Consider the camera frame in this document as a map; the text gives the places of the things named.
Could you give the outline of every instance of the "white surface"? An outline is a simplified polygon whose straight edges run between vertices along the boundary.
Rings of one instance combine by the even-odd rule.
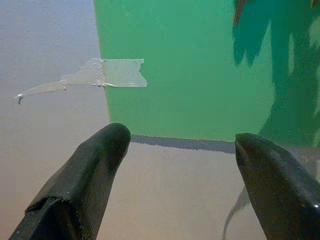
[[[108,124],[102,88],[14,99],[100,55],[92,2],[1,1],[0,239],[76,147]],[[98,239],[219,240],[242,188],[234,154],[132,143]],[[250,205],[226,239],[265,239]]]

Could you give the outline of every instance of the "torn tape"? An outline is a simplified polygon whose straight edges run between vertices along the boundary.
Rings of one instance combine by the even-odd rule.
[[[62,75],[60,81],[33,87],[15,98],[18,98],[20,104],[25,96],[66,90],[67,85],[145,88],[147,80],[139,72],[143,63],[144,59],[91,58],[80,71]]]

